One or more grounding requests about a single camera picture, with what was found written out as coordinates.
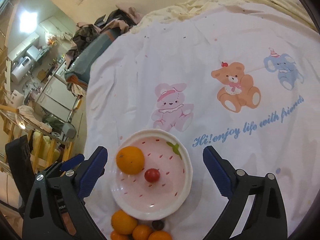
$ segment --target pink bow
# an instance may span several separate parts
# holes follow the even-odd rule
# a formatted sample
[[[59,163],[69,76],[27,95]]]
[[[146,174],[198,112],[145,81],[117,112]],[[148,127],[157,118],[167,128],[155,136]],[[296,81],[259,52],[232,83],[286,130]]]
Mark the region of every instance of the pink bow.
[[[234,92],[236,90],[236,87],[241,89],[240,82],[238,82],[238,83],[230,82],[229,86],[232,87],[232,89],[231,89],[232,92]]]

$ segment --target orange on plate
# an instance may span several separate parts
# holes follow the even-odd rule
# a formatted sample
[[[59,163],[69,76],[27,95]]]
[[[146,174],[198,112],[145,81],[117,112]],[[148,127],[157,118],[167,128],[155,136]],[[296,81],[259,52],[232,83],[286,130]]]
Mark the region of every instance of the orange on plate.
[[[148,240],[172,240],[172,237],[164,231],[155,231],[153,232]]]
[[[112,231],[110,237],[111,240],[129,240],[128,236],[118,234],[116,231]]]
[[[148,240],[153,230],[147,225],[138,225],[132,232],[134,240]]]
[[[135,175],[141,172],[144,167],[144,155],[138,147],[127,146],[118,152],[116,163],[125,174]]]
[[[132,234],[137,225],[138,221],[122,210],[118,210],[111,217],[111,226],[121,235]]]

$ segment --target dark round fruit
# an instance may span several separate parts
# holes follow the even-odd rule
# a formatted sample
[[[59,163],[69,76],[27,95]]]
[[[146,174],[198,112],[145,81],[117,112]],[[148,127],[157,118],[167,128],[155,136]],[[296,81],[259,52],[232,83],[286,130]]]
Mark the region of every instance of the dark round fruit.
[[[161,220],[155,220],[152,222],[152,227],[154,228],[154,230],[162,230],[164,229],[164,223]]]
[[[157,182],[160,178],[160,172],[157,169],[149,169],[144,173],[147,182]]]

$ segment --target pink plate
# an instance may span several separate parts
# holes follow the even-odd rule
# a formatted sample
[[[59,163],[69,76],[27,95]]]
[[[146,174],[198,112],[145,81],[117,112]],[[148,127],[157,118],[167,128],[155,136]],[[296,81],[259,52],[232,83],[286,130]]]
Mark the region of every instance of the pink plate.
[[[135,133],[118,150],[130,145],[142,150],[145,166],[140,173],[127,175],[113,162],[111,190],[115,201],[140,220],[159,220],[174,213],[191,188],[193,171],[187,150],[175,136],[158,129]],[[151,168],[160,172],[155,183],[144,178]]]

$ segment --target metal bolt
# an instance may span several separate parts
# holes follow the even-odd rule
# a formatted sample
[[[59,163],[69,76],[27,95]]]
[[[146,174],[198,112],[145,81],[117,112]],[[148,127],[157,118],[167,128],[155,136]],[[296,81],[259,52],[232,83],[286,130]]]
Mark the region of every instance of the metal bolt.
[[[245,174],[245,172],[243,170],[237,170],[237,174],[239,176],[243,176]]]
[[[66,172],[66,176],[67,177],[71,177],[73,174],[75,174],[75,172],[73,170],[70,170],[70,171]]]
[[[269,179],[275,179],[275,176],[274,176],[272,173],[269,173],[269,174],[268,174],[268,178],[269,178]]]
[[[43,179],[43,175],[42,174],[37,176],[37,181],[41,181],[42,179]]]

